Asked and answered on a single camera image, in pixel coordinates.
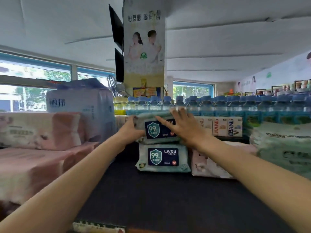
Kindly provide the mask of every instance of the right hand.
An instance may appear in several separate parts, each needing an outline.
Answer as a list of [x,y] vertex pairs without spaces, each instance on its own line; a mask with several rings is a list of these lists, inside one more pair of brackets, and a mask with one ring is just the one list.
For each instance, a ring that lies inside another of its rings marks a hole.
[[200,144],[206,143],[209,139],[214,138],[207,134],[196,121],[193,114],[187,114],[184,108],[180,108],[178,111],[171,109],[170,112],[176,121],[176,125],[171,124],[159,116],[156,116],[156,119],[180,136],[186,146],[197,149]]

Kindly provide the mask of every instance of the teal wet wipes package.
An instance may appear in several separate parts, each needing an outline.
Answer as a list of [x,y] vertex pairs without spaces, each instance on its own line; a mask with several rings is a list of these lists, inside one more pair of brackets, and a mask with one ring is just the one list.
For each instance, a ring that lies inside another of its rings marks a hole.
[[158,144],[179,141],[180,138],[165,125],[157,121],[155,115],[164,118],[173,125],[176,124],[175,119],[169,112],[140,114],[134,120],[134,123],[137,129],[146,131],[146,136],[138,140],[138,142],[143,144]]
[[311,179],[311,123],[264,122],[253,129],[250,143],[260,158]]
[[140,144],[136,167],[149,172],[191,172],[188,150],[177,144]]

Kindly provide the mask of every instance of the green logo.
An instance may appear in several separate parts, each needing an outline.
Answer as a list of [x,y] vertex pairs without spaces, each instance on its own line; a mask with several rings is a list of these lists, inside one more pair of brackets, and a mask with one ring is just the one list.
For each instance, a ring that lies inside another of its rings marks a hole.
[[151,151],[150,160],[154,165],[158,165],[162,161],[162,152],[157,149]]
[[147,58],[147,54],[145,52],[143,52],[141,55],[140,55],[140,58],[141,59],[146,59]]
[[148,133],[151,137],[156,138],[160,134],[160,125],[152,122],[148,126]]

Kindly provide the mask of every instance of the left hand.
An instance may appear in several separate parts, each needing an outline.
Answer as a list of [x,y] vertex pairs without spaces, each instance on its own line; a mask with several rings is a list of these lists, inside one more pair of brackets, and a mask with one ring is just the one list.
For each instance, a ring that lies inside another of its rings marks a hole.
[[128,121],[116,133],[123,145],[130,144],[145,135],[144,130],[137,130],[134,127],[134,116],[130,116]]

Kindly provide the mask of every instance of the pink tissue package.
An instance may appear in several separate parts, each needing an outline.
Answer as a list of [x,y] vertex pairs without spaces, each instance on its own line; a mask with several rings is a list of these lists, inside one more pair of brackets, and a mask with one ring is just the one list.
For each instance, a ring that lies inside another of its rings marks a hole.
[[0,150],[0,200],[25,203],[87,156],[98,144],[86,142],[67,151]]
[[84,141],[85,128],[80,113],[0,113],[2,147],[63,151]]
[[[228,145],[241,148],[252,155],[256,156],[257,149],[252,145],[243,144],[240,142],[225,141]],[[212,161],[210,158],[205,157],[198,151],[193,150],[191,160],[191,170],[193,176],[205,176],[205,177],[218,177],[218,178],[234,178],[226,170]]]

